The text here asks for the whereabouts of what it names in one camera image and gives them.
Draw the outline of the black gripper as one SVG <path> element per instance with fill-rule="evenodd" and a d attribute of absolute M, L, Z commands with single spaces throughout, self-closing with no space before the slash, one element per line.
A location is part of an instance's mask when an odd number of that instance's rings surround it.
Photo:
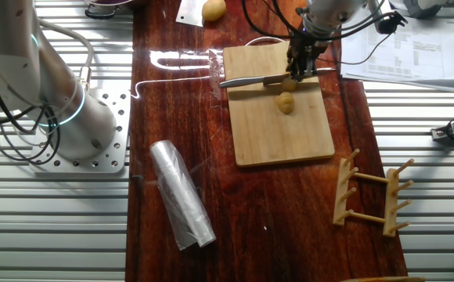
<path fill-rule="evenodd" d="M 292 78 L 302 81 L 317 75 L 315 60 L 325 52 L 329 41 L 316 41 L 314 38 L 304 37 L 292 33 L 287 50 L 287 71 Z"/>

